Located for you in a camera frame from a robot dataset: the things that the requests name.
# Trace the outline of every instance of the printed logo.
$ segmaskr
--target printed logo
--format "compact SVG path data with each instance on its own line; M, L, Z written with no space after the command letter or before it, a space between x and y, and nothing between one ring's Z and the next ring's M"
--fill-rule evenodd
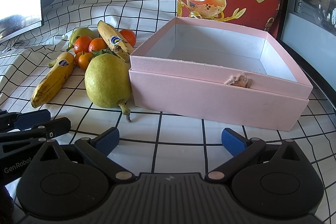
M61 67L65 67L65 66L68 66L69 65L69 62L65 59L61 60L58 62L58 64L61 66Z
M116 45L118 44L122 39L120 37L111 37L111 44Z
M28 159L26 160L22 160L20 162L16 162L15 164L13 164L12 166L9 166L9 167L5 167L3 169L3 172L4 174L9 174L17 169L20 169L21 167L29 164L30 162L32 161L31 157L29 157Z
M173 177L172 175L169 175L169 176L166 177L166 180L168 180L168 181L171 181L171 180L174 180L174 179L175 179L175 177Z

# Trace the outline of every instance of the blue gripper pad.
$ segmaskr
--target blue gripper pad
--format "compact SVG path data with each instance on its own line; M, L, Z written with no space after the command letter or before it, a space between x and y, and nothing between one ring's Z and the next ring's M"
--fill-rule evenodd
M119 130L117 128L110 128L104 133L91 140L91 145L106 157L119 144Z
M230 128L224 128L222 131L222 145L232 156L236 156L244 151L247 148L248 143L248 139Z

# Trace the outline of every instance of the pink box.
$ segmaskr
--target pink box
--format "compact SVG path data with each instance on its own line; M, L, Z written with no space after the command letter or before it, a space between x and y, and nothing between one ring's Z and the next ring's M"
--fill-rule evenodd
M135 105L189 117L289 131L312 85L267 32L176 17L131 54ZM225 85L245 73L250 88Z

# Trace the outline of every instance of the fruit pile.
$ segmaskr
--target fruit pile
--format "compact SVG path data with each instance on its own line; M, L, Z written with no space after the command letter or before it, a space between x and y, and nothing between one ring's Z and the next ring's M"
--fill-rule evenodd
M85 87L90 100L103 108L120 106L127 121L131 121L125 103L132 93L128 75L131 67L129 55L134 51L136 36L131 30L118 32L103 21L99 21L97 28L101 38L96 38L88 28L76 29L71 34L67 51L49 63L52 69L34 90L32 107L49 102L76 64L85 71Z

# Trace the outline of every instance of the pear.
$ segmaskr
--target pear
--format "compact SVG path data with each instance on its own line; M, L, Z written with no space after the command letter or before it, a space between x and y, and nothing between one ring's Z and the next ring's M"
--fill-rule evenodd
M91 60L85 71L85 88L90 100L103 108L121 107L130 122L130 110L125 103L131 97L132 88L129 66L112 54L101 54Z
M69 47L67 48L67 51L71 50L74 47L74 43L79 37L82 37L85 35L88 37L91 37L92 39L96 38L95 34L89 28L76 29L70 35Z

